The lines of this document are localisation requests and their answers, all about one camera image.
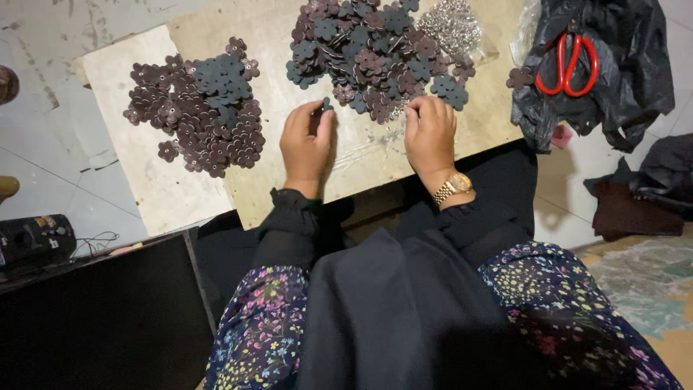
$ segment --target person's right hand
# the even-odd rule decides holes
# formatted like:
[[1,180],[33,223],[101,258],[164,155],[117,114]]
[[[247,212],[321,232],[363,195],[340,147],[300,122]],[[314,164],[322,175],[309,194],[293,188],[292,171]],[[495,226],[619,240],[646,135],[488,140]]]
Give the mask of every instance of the person's right hand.
[[299,106],[289,114],[279,148],[284,157],[286,183],[284,188],[296,189],[308,199],[320,197],[319,189],[330,153],[330,140],[334,127],[334,110],[325,111],[319,118],[317,134],[310,133],[313,113],[322,101]]
[[433,196],[455,172],[457,118],[453,107],[435,96],[417,97],[404,112],[407,158]]

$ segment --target navy floral dress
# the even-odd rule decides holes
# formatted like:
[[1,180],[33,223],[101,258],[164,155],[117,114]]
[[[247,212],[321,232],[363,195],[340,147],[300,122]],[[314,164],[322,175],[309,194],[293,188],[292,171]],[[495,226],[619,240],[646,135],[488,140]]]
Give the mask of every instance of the navy floral dress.
[[[591,377],[599,387],[682,389],[652,347],[618,314],[570,251],[530,241],[479,270],[556,380]],[[259,267],[238,286],[219,325],[205,389],[264,389],[299,369],[306,272]]]
[[204,389],[264,389],[298,371],[307,290],[296,266],[246,274],[219,323]]
[[479,272],[508,321],[549,358],[550,378],[590,375],[600,387],[682,389],[570,251],[531,241],[491,258]]

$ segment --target red scissors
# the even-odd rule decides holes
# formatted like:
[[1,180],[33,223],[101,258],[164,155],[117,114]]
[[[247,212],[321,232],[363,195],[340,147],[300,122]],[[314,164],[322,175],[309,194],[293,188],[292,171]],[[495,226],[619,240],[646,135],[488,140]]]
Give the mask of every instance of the red scissors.
[[[594,87],[597,82],[597,76],[599,75],[599,57],[597,57],[597,51],[595,50],[595,45],[592,44],[592,40],[588,37],[575,34],[575,39],[572,43],[572,57],[568,63],[568,69],[565,69],[565,37],[568,36],[568,32],[561,35],[558,47],[556,48],[556,56],[558,57],[558,83],[553,90],[550,90],[544,86],[541,82],[541,77],[539,73],[536,75],[536,87],[547,95],[555,95],[560,91],[564,91],[568,96],[580,97],[587,94],[592,87]],[[587,55],[590,58],[590,79],[587,82],[585,88],[580,91],[573,91],[570,87],[570,80],[572,79],[572,74],[575,71],[575,66],[577,65],[577,59],[580,55],[580,49],[585,47],[587,50]]]

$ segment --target finger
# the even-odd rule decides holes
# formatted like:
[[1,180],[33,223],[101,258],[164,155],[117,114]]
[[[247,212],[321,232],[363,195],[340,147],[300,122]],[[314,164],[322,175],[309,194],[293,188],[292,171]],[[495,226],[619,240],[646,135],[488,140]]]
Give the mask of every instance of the finger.
[[407,107],[411,107],[415,110],[418,110],[419,108],[421,108],[423,103],[428,100],[428,97],[429,96],[419,96],[419,97],[415,98],[414,100],[410,101],[409,104],[407,104]]
[[301,136],[308,135],[310,116],[313,115],[313,113],[320,108],[320,106],[322,106],[322,100],[311,101],[310,103],[306,103],[296,109],[296,115],[292,127],[295,128]]
[[440,98],[435,98],[431,99],[433,101],[433,104],[435,105],[435,112],[438,114],[438,116],[441,119],[445,119],[447,117],[447,110],[445,108],[445,101]]
[[453,107],[449,104],[445,105],[445,111],[446,111],[446,119],[448,125],[452,126],[453,125],[453,120],[455,119],[455,111],[453,110]]
[[407,128],[404,132],[404,142],[405,144],[411,144],[419,131],[419,116],[416,114],[416,110],[411,107],[406,107],[404,109],[404,114],[407,116]]
[[419,118],[421,118],[421,129],[425,131],[432,130],[436,126],[432,126],[437,123],[438,113],[435,107],[435,101],[428,97],[419,108]]
[[296,108],[290,115],[291,122],[287,120],[287,136],[297,139],[309,136],[310,116],[320,105],[322,101],[311,101]]
[[320,146],[330,146],[332,138],[332,129],[334,127],[335,111],[329,110],[322,113],[320,117],[320,125],[317,127],[317,135],[315,141]]

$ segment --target black sleeve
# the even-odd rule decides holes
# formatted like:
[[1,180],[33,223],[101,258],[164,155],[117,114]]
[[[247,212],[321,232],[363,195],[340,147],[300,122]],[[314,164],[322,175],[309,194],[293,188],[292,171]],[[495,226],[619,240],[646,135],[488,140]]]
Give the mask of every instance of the black sleeve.
[[295,189],[272,189],[274,209],[258,228],[260,244],[253,259],[258,266],[300,266],[314,262],[322,202],[306,199]]
[[532,239],[507,205],[483,198],[448,207],[438,214],[438,229],[475,269],[515,244]]

